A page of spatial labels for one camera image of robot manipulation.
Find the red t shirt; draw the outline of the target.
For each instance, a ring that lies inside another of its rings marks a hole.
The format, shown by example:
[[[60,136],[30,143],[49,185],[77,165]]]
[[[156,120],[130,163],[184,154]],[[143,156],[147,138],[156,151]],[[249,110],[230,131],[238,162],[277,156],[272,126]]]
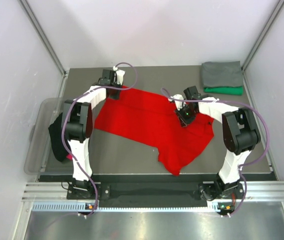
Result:
[[[175,108],[162,95],[132,88],[123,90],[118,100],[107,98],[94,126],[157,148],[158,161],[177,176],[213,139],[214,120],[200,113],[182,127]]]

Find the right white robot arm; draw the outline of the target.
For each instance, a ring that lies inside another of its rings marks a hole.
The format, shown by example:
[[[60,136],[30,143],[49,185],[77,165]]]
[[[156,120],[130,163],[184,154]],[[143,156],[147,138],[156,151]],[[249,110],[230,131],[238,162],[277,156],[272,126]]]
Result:
[[[208,201],[228,197],[238,188],[240,166],[261,140],[253,111],[201,95],[196,86],[185,89],[183,94],[171,96],[169,101],[175,103],[175,114],[183,127],[189,126],[200,114],[222,124],[223,142],[227,149],[224,163],[213,184],[203,183],[199,189],[201,197]]]

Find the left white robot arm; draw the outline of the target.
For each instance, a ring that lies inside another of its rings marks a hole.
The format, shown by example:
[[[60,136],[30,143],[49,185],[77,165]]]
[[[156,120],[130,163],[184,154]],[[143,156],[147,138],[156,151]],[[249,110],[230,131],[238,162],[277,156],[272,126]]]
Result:
[[[69,198],[92,199],[95,185],[90,181],[92,169],[89,162],[89,140],[93,131],[94,108],[107,98],[119,99],[125,71],[118,67],[104,69],[102,77],[89,90],[63,105],[61,130],[62,145],[67,147],[73,162],[73,179],[69,186]]]

